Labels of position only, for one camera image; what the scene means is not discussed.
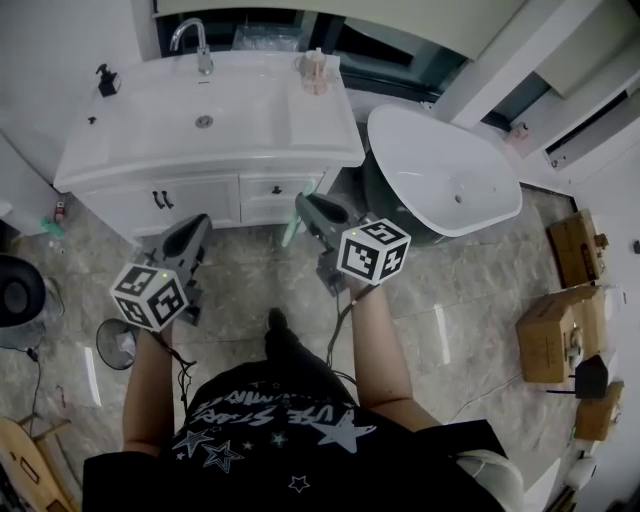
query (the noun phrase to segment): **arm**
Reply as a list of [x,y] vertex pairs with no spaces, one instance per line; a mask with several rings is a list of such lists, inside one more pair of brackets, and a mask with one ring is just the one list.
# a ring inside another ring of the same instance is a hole
[[[348,280],[352,300],[361,285]],[[439,423],[413,399],[402,346],[384,290],[376,288],[352,310],[353,350],[360,405],[412,431]]]
[[[172,327],[162,332],[171,346]],[[140,331],[122,418],[124,451],[158,456],[173,437],[171,355],[145,330]]]

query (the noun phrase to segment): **white bathtub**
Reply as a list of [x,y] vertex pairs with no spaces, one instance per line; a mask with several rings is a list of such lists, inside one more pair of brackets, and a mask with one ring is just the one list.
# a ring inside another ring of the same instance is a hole
[[375,108],[368,132],[387,182],[433,231],[462,236],[520,212],[516,174],[486,140],[426,112],[395,105]]

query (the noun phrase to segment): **floor tile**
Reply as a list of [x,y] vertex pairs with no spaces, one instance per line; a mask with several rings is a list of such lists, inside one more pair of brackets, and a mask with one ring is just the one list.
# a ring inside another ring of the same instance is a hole
[[[358,180],[357,172],[342,172],[330,193],[364,210]],[[571,432],[576,401],[522,382],[515,331],[517,320],[540,296],[560,290],[545,227],[571,211],[567,198],[524,189],[516,217],[441,245],[412,247],[403,271],[384,284],[416,400],[442,422],[487,418],[507,451],[558,456]],[[65,228],[60,242],[49,236],[23,238],[11,250],[60,284],[66,313],[47,323],[37,401],[42,419],[34,428],[72,421],[59,439],[72,473],[81,479],[87,457],[121,449],[130,371],[102,362],[95,333],[104,319],[118,317],[108,289],[134,248],[73,198]],[[308,232],[283,248],[284,229],[212,233],[195,276],[205,292],[200,325],[177,322],[174,329],[178,351],[198,361],[190,397],[220,372],[265,357],[271,307],[283,309],[303,345],[326,358],[336,303],[315,273],[323,248]],[[355,376],[350,327],[347,317],[333,367]],[[37,367],[22,353],[1,355],[0,414],[18,419],[31,410]],[[346,386],[355,397],[355,388]],[[174,408],[180,426],[184,412],[177,385]]]
[[402,272],[384,284],[392,316],[421,313],[459,302],[453,265],[452,252],[447,248],[410,249]]

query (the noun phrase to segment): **sink drain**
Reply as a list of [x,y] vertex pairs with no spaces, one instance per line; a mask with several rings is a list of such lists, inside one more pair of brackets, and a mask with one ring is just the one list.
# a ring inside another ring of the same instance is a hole
[[209,128],[213,124],[213,117],[211,116],[200,116],[196,119],[196,126],[198,128]]

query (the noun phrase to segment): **black shoe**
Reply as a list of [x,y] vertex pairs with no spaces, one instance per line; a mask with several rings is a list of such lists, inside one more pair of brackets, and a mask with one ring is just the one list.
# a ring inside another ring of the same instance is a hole
[[280,308],[271,308],[269,310],[269,319],[267,325],[269,329],[282,331],[288,328],[287,317]]

